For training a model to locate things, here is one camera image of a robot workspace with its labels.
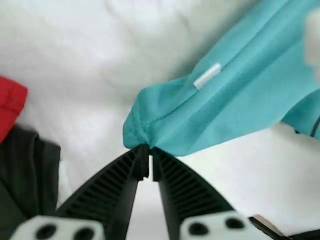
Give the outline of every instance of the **dark gray fabric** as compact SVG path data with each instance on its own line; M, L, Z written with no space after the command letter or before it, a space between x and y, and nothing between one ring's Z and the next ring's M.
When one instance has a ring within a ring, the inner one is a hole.
M0 144L0 239L36 215L52 215L58 198L60 147L13 127Z

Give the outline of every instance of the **white surface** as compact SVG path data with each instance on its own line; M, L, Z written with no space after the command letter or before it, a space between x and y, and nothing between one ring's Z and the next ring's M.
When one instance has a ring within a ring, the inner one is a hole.
M226 221L236 219L243 223L243 228L228 228ZM200 223L208 228L205 235L192 235L190 225ZM193 216L185 219L180 228L181 240L270 240L270 237L255 228L247 217L236 211L225 211L215 214Z
M104 227L100 222L52 216L35 216L24 222L17 228L10 240L38 240L36 237L38 231L49 225L56 227L53 235L48 238L50 240L74 240L77 232L86 228L93 231L91 240L107 240L104 235Z
M19 122L62 147L60 201L125 151L122 125L137 92L189 73L253 2L1 0L0 74L29 88ZM317 140L276 126L183 161L239 211L292 234L320 228L319 154ZM152 182L136 203L128 239L163 240Z

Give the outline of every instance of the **white tag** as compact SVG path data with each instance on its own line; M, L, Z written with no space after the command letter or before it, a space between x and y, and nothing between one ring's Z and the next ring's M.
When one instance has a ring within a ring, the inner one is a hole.
M209 80L213 77L217 76L221 72L221 65L219 62L215 63L212 67L210 67L207 71L205 71L200 77L198 77L193 85L196 89L200 90L204 85L206 85Z

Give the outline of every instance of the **screw hole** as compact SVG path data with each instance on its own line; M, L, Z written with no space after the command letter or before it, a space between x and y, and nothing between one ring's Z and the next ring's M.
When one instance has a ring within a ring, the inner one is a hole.
M244 223L236 218L227 219L225 224L229 229L243 229L245 227Z
M89 227L84 227L78 230L74 235L74 240L91 240L93 239L95 233Z
M203 236L209 233L209 230L206 225L195 222L189 226L189 233L195 236Z
M56 230L57 230L57 227L53 224L44 225L36 232L36 239L38 240L49 239L55 234Z

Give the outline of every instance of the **seam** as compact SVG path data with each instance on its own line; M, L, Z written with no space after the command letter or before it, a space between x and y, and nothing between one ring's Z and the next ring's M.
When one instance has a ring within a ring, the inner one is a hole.
M312 128L312 131L311 131L311 134L310 134L310 137L314 137L317 133L317 130L319 128L319 125L320 125L320 116L318 117L318 119L315 121L315 124Z
M282 8L284 8L287 4L288 4L289 2L287 2L284 6L282 6L274 15L272 15L272 17L270 18L270 19L272 19ZM241 52L242 52L242 50L252 41L252 40L254 40L256 37L257 37L257 35L264 29L264 27L268 24L268 22L269 21L267 21L264 25L263 25L263 27L247 42L247 44L244 46L244 47L242 47L241 48L241 50L223 67L223 68L225 68L227 65L229 65ZM288 27L288 25L285 25L285 26L283 26L277 33L280 33L280 32L282 32L282 30L283 29L285 29L285 28L287 28ZM250 59L247 61L247 63L249 63L252 59L254 59L257 55L259 55L265 48L266 48L266 46L270 43L270 41L272 41L272 40L274 40L275 38L277 38L277 35L275 34L274 35L274 37L273 38L271 38L269 41L268 41L268 43L264 46L264 47L262 47L262 48L260 48L259 49L259 51L258 52L256 52L252 57L250 57ZM221 90L223 90L223 89L225 89L225 88L227 88L227 87L229 87L229 85L228 86L224 86L224 87L222 87L221 88ZM164 116L162 116L162 117L159 117L159 118L157 118L157 119L155 119L155 120L153 120L153 121L150 121L150 122L148 122L148 123L145 123L145 125L146 126L149 126L150 124L152 124L152 123L154 123L154 122L157 122L157 121L159 121L159 120L162 120L162 119L164 119L164 118L166 118L167 116L169 116L170 114L172 114L175 110L177 110L179 107L181 107L182 105L184 105L187 101L189 101L192 97L194 97L194 95L195 94L197 94L197 93L200 93L200 91L196 91L192 96L190 96L188 99L186 99L181 105L179 105L177 108L175 108L174 110L172 110L171 112L169 112L168 114L166 114L166 115L164 115Z
M264 23L264 25L260 28L260 30L259 30L251 39L249 39L249 40L247 41L247 43L245 43L245 45L228 61L228 63L226 63L224 66L222 66L222 70L223 70L224 68L226 68L226 67L242 52L242 50L243 50L245 47L247 47L248 44L257 37L257 35L258 35L258 34L265 28L265 26L269 23L270 19L272 19L275 15L277 15L277 14L278 14L284 7L286 7L289 3L290 3L290 1L288 1L288 2L287 2L285 5L283 5L282 7L280 7L280 8ZM252 58L254 58L256 55L258 55L261 51L262 51L262 49L260 49L260 51L259 51L257 54L255 54ZM184 104L185 104L188 100L190 100L192 97L194 97L195 94L197 94L197 93L200 92L200 91L197 90L197 88L193 85L193 83L192 83L192 87L196 89L196 92L195 92L194 94L192 94L188 99L186 99L183 103L181 103L179 106L177 106L177 107L176 107L175 109L173 109L172 111L168 112L166 115L163 115L163 116L158 117L158 118L156 118L156 119L154 119L154 120L151 120L151 121L145 123L144 125L145 125L145 126L149 126L150 124L152 124L152 123L154 123L154 122L157 122L157 121L159 121L159 120L164 119L165 117L169 116L169 115L172 114L174 111L176 111L178 108L180 108L182 105L184 105Z

